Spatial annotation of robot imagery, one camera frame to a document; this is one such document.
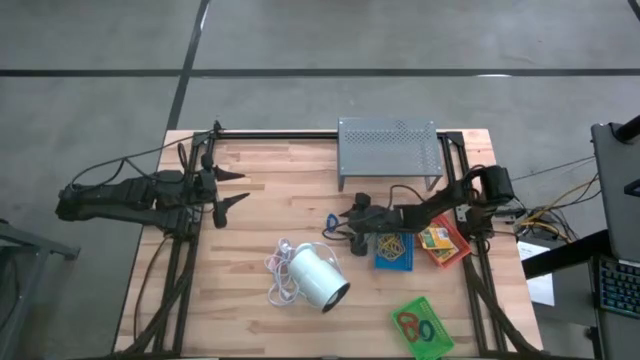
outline white cable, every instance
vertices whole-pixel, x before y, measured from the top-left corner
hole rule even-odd
[[[313,242],[311,244],[327,248],[329,252],[331,252],[332,256],[329,259],[329,263],[335,267],[340,274],[342,274],[342,268],[340,268],[340,264],[338,264],[338,257],[329,245],[321,242]],[[264,259],[264,266],[271,274],[273,274],[273,285],[267,292],[267,299],[273,306],[286,306],[293,304],[299,294],[305,296],[300,292],[298,283],[289,274],[289,264],[291,264],[291,260],[293,260],[295,252],[296,248],[291,246],[289,240],[282,238],[278,240],[278,246],[276,246],[276,250],[273,254]],[[274,291],[278,292],[277,299],[273,298]]]

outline green plastic container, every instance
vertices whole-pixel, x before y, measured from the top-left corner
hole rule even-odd
[[[431,336],[431,331],[429,331],[431,330],[431,327],[425,327],[425,336],[427,338],[430,338],[428,339],[430,341],[425,341],[425,338],[423,336],[420,336],[419,334],[416,341],[409,341],[409,339],[405,335],[403,325],[398,322],[398,314],[403,312],[414,314],[420,321],[427,320],[431,322],[433,336]],[[398,328],[398,330],[400,331],[402,338],[407,342],[407,345],[409,345],[409,350],[411,350],[413,356],[415,356],[418,360],[438,359],[439,357],[453,349],[453,340],[451,339],[449,334],[447,334],[447,331],[444,329],[444,326],[442,326],[440,319],[438,319],[436,314],[433,312],[431,305],[429,305],[429,302],[424,298],[424,296],[416,298],[407,305],[394,310],[391,313],[391,319],[396,325],[396,328]],[[402,319],[403,322],[406,323],[406,320],[408,318],[403,317]],[[414,336],[412,329],[408,331],[410,334],[409,336]]]

